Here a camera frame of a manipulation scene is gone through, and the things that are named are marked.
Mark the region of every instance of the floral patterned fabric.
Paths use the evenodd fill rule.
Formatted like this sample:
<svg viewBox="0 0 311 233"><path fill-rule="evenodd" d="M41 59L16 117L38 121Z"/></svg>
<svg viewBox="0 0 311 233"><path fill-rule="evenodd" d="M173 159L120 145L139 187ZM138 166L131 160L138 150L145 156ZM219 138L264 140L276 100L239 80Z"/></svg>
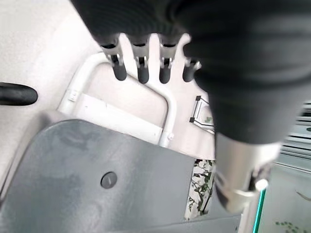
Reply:
<svg viewBox="0 0 311 233"><path fill-rule="evenodd" d="M213 186L213 160L197 159L194 163L185 219L208 213Z"/></svg>

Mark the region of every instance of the white metal frame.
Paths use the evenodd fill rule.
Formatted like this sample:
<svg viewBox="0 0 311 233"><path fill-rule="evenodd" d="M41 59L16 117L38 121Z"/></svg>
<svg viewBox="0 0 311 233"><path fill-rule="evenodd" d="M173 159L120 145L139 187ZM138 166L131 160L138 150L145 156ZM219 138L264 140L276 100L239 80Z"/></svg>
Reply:
<svg viewBox="0 0 311 233"><path fill-rule="evenodd" d="M78 71L74 74L65 94L61 100L57 110L71 115L76 107L77 101L84 92L86 85L92 79L93 70L100 64L109 64L106 55L103 52L91 55L86 59ZM136 78L136 67L127 67L127 74L129 77ZM154 92L161 95L167 102L167 117L163 126L162 134L158 145L167 147L173 139L173 127L176 120L177 104L176 100L169 89L161 84L150 80L146 86Z"/></svg>

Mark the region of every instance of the black rubber fingertip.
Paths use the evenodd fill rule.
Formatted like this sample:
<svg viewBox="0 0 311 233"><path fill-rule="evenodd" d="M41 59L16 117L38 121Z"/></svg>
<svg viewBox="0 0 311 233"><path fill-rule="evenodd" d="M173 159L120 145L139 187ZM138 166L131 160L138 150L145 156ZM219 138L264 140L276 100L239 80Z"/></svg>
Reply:
<svg viewBox="0 0 311 233"><path fill-rule="evenodd" d="M29 86L0 83L0 105L25 106L35 103L37 99L37 91Z"/></svg>
<svg viewBox="0 0 311 233"><path fill-rule="evenodd" d="M166 84L169 82L171 77L171 69L168 69L167 67L165 68L160 68L160 74L159 74L159 78L160 78L160 82L163 84Z"/></svg>
<svg viewBox="0 0 311 233"><path fill-rule="evenodd" d="M194 73L195 73L195 69L193 67L184 67L184 71L183 71L183 80L185 82L190 82L193 80L194 78Z"/></svg>
<svg viewBox="0 0 311 233"><path fill-rule="evenodd" d="M142 84L146 84L149 81L149 69L145 67L137 68L138 80Z"/></svg>
<svg viewBox="0 0 311 233"><path fill-rule="evenodd" d="M112 68L113 68L113 72L115 73L116 78L119 81L124 81L126 79L127 74L126 74L126 69L124 65L122 66L115 65Z"/></svg>

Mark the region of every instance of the glass panel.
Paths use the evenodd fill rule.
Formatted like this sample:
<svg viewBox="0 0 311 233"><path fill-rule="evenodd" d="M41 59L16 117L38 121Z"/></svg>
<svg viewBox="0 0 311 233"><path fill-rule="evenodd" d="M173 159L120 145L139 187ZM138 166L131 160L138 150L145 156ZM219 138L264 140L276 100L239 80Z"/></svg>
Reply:
<svg viewBox="0 0 311 233"><path fill-rule="evenodd" d="M264 197L258 232L311 233L310 172L275 165Z"/></svg>

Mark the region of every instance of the green light strip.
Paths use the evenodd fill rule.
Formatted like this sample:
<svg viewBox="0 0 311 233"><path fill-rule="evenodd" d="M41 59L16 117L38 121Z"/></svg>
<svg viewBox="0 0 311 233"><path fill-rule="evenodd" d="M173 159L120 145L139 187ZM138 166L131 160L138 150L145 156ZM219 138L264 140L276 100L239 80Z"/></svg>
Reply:
<svg viewBox="0 0 311 233"><path fill-rule="evenodd" d="M256 220L255 220L255 224L254 224L254 228L253 228L253 233L258 233L260 217L261 217L261 212L262 212L262 207L263 207L263 200L264 200L265 194L266 194L266 190L263 190L263 191L260 192L260 198L259 198L259 203L258 203L258 208L257 208Z"/></svg>

